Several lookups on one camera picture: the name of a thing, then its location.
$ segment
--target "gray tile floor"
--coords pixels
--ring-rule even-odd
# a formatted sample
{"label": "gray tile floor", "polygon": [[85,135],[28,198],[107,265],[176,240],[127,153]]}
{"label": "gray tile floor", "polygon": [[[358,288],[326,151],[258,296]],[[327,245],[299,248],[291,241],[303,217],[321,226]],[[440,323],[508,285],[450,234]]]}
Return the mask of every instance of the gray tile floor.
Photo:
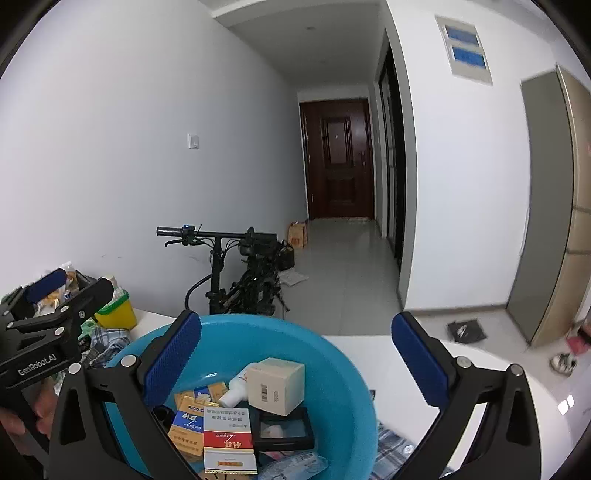
{"label": "gray tile floor", "polygon": [[309,279],[283,286],[285,319],[321,335],[387,335],[400,311],[398,266],[376,224],[313,220],[308,238],[295,270]]}
{"label": "gray tile floor", "polygon": [[473,318],[478,318],[488,338],[474,343],[472,346],[522,365],[550,390],[559,401],[565,399],[565,386],[575,379],[575,373],[583,372],[591,364],[591,356],[587,353],[579,358],[579,365],[571,378],[567,379],[554,372],[549,367],[550,358],[557,353],[569,351],[566,341],[560,339],[539,348],[529,348],[517,326],[504,309],[445,315],[417,315],[417,319],[429,335],[445,340],[449,340],[448,323],[454,320],[461,321]]}
{"label": "gray tile floor", "polygon": [[[389,335],[400,310],[398,267],[376,224],[349,219],[310,222],[309,244],[296,251],[295,269],[309,279],[283,286],[291,308],[285,319],[321,335]],[[429,335],[448,340],[447,324],[478,318],[488,338],[473,346],[523,365],[559,401],[569,384],[591,364],[591,352],[579,358],[570,379],[548,366],[550,357],[568,351],[564,340],[530,349],[505,310],[418,314]]]}

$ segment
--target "green lid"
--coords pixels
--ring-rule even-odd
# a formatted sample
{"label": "green lid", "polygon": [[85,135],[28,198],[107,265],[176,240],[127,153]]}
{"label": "green lid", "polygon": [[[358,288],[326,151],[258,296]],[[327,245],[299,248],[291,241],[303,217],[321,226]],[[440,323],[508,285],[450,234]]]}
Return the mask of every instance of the green lid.
{"label": "green lid", "polygon": [[127,290],[124,290],[123,296],[120,299],[117,299],[117,301],[114,301],[110,305],[106,305],[106,306],[102,307],[97,313],[99,315],[108,315],[113,310],[115,310],[119,305],[123,304],[127,300],[129,300],[129,293],[127,293]]}

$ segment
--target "blue gripper pad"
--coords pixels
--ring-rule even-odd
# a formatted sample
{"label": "blue gripper pad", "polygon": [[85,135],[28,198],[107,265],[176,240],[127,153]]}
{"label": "blue gripper pad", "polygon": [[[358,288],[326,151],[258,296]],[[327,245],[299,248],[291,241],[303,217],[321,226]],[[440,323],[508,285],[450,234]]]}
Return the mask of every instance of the blue gripper pad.
{"label": "blue gripper pad", "polygon": [[392,319],[392,341],[427,404],[445,408],[448,401],[447,375],[401,313]]}
{"label": "blue gripper pad", "polygon": [[144,404],[150,408],[166,402],[201,339],[201,319],[195,312],[185,310],[170,329],[176,331],[171,332],[172,336],[168,339],[165,337],[169,331],[160,337],[166,344],[144,376]]}
{"label": "blue gripper pad", "polygon": [[45,277],[37,280],[27,288],[27,296],[25,297],[29,303],[37,303],[39,300],[47,297],[51,292],[56,291],[66,283],[66,270],[58,268]]}

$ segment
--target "brake lever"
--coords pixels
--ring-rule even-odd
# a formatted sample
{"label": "brake lever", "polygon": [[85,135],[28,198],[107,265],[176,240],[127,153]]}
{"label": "brake lever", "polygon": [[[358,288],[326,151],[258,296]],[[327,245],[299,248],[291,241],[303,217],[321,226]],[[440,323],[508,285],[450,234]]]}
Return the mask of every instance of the brake lever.
{"label": "brake lever", "polygon": [[191,247],[196,247],[198,245],[205,245],[205,243],[203,242],[203,240],[201,240],[200,238],[192,238],[191,240],[187,240],[187,239],[183,239],[183,238],[178,238],[176,240],[169,240],[168,242],[166,242],[164,244],[165,247],[172,245],[172,244],[183,244],[185,246],[191,246]]}

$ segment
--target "white table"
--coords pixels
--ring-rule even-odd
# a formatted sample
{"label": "white table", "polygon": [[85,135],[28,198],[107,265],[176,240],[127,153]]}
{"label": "white table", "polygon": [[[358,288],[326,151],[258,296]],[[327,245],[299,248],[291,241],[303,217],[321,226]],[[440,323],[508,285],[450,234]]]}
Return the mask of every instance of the white table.
{"label": "white table", "polygon": [[[136,339],[152,330],[168,325],[172,317],[135,310],[138,326],[131,331]],[[439,412],[428,406],[421,395],[398,350],[389,336],[326,336],[343,352],[361,373],[368,388],[376,390],[375,409],[387,427],[417,444]],[[442,341],[453,356],[466,356],[477,367],[505,370],[510,362],[467,345]],[[534,399],[542,447],[542,480],[548,480],[564,462],[573,448],[566,419],[560,414],[554,397],[528,374]],[[459,468],[476,434],[484,405],[476,406],[466,432],[450,460]]]}

